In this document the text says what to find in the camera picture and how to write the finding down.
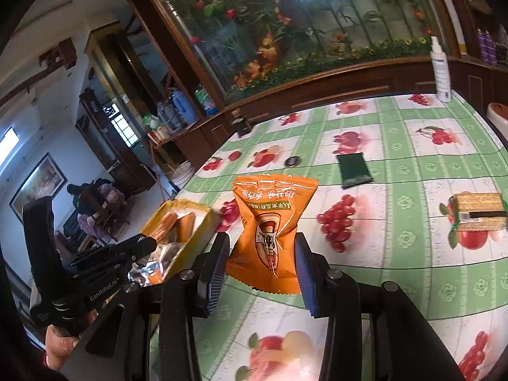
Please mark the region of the person's left hand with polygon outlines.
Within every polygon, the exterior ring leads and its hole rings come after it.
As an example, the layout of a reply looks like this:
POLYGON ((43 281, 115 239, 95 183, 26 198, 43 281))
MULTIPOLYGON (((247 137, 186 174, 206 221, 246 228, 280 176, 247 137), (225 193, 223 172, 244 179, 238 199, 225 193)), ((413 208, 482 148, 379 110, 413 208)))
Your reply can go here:
POLYGON ((80 336, 60 336, 57 333, 57 328, 52 324, 49 325, 46 328, 45 365, 52 370, 60 371, 67 357, 79 344, 80 339, 80 336))

